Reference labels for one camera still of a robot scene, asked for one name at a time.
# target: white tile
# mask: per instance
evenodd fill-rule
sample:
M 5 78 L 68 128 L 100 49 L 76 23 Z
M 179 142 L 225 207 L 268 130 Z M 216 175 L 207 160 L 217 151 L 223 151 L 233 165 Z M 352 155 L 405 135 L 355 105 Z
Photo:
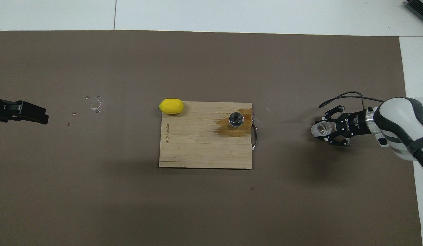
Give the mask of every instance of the white tile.
M 423 97 L 423 37 L 400 37 L 406 96 Z M 423 240 L 423 169 L 413 163 Z
M 0 0 L 0 30 L 112 30 L 115 0 Z
M 118 0 L 116 30 L 423 36 L 404 0 Z

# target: black button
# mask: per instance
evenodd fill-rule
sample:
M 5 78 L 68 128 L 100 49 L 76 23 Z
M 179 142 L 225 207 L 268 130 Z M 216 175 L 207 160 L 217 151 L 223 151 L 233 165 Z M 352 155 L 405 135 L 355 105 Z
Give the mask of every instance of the black button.
M 386 140 L 386 138 L 378 138 L 377 139 L 380 143 L 380 145 L 387 145 L 388 141 Z

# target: wooden cutting board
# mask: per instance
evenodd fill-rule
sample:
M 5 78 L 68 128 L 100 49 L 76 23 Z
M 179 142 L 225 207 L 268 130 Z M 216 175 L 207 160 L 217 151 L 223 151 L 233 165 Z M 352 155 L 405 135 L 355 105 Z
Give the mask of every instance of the wooden cutting board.
M 252 168 L 252 103 L 183 103 L 180 114 L 162 114 L 160 167 Z M 236 130 L 227 126 L 233 112 L 245 119 Z

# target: yellow lemon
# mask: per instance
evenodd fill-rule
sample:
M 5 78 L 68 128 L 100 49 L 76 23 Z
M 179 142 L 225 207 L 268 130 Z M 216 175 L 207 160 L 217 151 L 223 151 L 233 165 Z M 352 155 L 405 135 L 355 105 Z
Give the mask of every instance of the yellow lemon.
M 165 114 L 179 114 L 184 109 L 184 104 L 179 99 L 167 98 L 158 106 Z

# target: brown table surface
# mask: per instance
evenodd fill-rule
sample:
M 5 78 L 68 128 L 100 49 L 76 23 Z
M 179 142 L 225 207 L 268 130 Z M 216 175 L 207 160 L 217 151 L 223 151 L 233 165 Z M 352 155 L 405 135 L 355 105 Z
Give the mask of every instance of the brown table surface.
M 397 37 L 0 31 L 1 99 L 50 117 L 0 122 L 0 245 L 420 245 L 412 163 L 310 134 L 352 90 L 404 96 Z M 159 168 L 165 98 L 251 102 L 253 169 Z

